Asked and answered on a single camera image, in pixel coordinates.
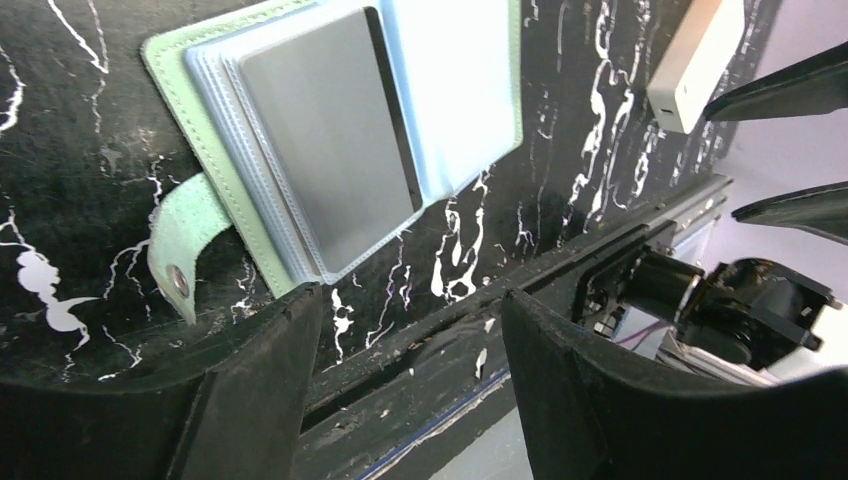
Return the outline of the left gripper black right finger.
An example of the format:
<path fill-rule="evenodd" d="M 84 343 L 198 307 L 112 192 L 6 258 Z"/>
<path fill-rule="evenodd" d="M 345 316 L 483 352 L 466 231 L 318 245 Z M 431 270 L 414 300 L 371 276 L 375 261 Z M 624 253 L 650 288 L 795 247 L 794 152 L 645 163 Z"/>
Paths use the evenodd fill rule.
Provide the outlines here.
<path fill-rule="evenodd" d="M 843 479 L 847 373 L 750 387 L 676 370 L 523 291 L 502 329 L 537 479 Z"/>

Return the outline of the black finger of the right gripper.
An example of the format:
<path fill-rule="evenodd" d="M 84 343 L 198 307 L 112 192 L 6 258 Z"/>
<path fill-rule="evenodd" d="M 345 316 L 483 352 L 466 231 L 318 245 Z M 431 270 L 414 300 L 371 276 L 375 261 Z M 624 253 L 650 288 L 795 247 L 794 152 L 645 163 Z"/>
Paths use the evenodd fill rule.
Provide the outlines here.
<path fill-rule="evenodd" d="M 847 107 L 847 45 L 842 43 L 712 100 L 707 121 L 825 115 Z"/>
<path fill-rule="evenodd" d="M 796 229 L 847 245 L 847 182 L 758 200 L 731 215 L 740 223 Z"/>

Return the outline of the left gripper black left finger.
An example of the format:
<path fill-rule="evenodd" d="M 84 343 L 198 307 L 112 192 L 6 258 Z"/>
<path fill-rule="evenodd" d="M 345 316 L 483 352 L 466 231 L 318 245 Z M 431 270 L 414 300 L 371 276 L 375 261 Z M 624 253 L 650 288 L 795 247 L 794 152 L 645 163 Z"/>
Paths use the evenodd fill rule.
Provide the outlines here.
<path fill-rule="evenodd" d="M 286 479 L 323 318 L 303 284 L 133 374 L 1 383 L 5 479 Z"/>

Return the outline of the green card holder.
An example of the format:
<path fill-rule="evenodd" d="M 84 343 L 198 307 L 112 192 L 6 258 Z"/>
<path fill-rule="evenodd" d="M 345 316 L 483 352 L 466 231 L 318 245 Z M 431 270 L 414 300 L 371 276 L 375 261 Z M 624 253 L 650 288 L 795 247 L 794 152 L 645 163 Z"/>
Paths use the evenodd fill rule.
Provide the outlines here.
<path fill-rule="evenodd" d="M 147 261 L 196 321 L 235 227 L 275 296 L 332 284 L 522 142 L 517 1 L 266 1 L 153 36 L 143 60 L 202 165 Z"/>

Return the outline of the dark grey credit card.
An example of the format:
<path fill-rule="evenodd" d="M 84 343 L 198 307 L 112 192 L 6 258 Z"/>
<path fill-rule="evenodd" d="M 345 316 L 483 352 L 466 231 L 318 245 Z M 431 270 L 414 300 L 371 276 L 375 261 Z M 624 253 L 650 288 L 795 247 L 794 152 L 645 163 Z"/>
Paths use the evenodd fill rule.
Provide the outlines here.
<path fill-rule="evenodd" d="M 327 282 L 422 207 L 377 8 L 327 3 L 260 27 L 233 70 L 257 138 Z"/>

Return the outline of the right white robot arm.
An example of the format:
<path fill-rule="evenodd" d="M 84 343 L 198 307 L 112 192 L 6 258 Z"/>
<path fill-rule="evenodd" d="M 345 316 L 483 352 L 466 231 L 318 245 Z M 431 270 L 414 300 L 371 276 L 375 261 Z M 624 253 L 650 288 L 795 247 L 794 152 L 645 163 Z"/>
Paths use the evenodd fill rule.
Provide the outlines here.
<path fill-rule="evenodd" d="M 824 115 L 847 105 L 847 48 L 837 45 L 708 103 L 707 120 Z M 752 386 L 847 364 L 847 309 L 830 288 L 780 263 L 745 258 L 711 273 L 655 250 L 633 263 L 622 301 L 670 326 L 658 359 Z"/>

